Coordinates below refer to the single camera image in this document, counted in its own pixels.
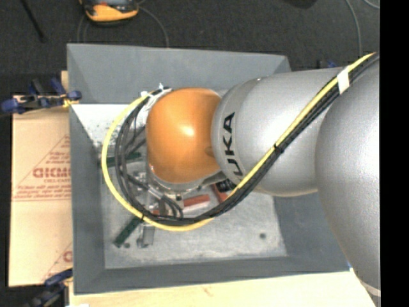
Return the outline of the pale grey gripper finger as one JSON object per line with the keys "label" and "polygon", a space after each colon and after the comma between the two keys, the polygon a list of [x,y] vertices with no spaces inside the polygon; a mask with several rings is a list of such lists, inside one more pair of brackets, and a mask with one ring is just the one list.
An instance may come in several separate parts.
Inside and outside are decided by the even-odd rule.
{"label": "pale grey gripper finger", "polygon": [[155,227],[150,224],[142,224],[137,238],[139,248],[147,248],[154,243]]}

